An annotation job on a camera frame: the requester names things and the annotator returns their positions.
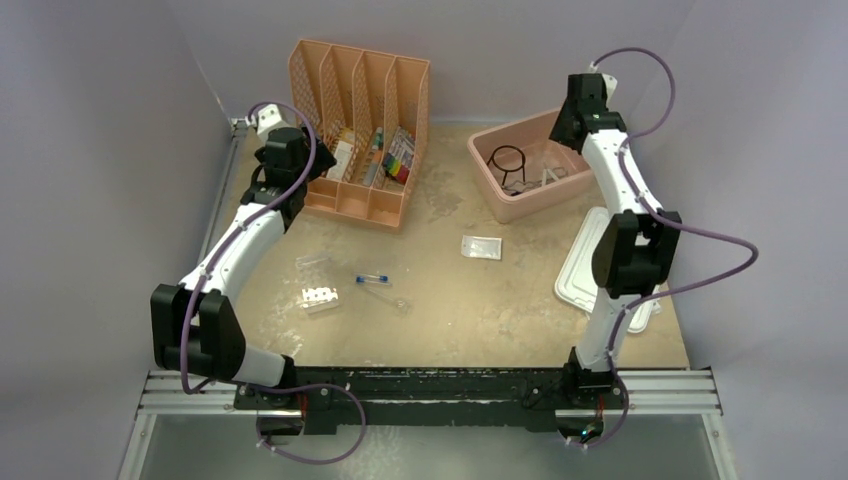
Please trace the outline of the white clay triangle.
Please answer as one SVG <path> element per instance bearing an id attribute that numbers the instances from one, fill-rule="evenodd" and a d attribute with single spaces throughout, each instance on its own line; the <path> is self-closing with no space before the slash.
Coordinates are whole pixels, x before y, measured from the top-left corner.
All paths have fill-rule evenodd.
<path id="1" fill-rule="evenodd" d="M 559 180 L 559 176 L 554 169 L 545 168 L 541 175 L 540 186 L 547 186 L 549 183 L 554 183 Z"/>

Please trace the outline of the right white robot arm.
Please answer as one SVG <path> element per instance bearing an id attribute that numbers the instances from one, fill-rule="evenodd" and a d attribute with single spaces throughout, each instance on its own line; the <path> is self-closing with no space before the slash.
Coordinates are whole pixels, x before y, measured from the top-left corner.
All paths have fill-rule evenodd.
<path id="1" fill-rule="evenodd" d="M 586 331 L 561 381 L 564 399 L 584 407 L 615 381 L 615 363 L 634 314 L 666 282 L 680 234 L 678 222 L 649 191 L 629 149 L 622 116 L 609 109 L 613 79 L 569 76 L 550 140 L 577 152 L 600 186 L 608 222 L 591 257 L 598 293 Z"/>

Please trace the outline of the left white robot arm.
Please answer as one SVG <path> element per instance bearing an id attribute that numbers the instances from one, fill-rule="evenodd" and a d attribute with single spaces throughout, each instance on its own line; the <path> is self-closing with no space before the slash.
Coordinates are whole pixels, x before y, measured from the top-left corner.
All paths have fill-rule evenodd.
<path id="1" fill-rule="evenodd" d="M 336 164 L 307 116 L 285 103 L 261 102 L 247 115 L 261 141 L 258 161 L 236 214 L 222 237 L 177 284 L 158 285 L 150 298 L 156 365 L 188 377 L 252 385 L 272 408 L 297 399 L 291 357 L 249 343 L 235 312 L 254 269 L 290 229 L 306 203 L 308 185 Z"/>

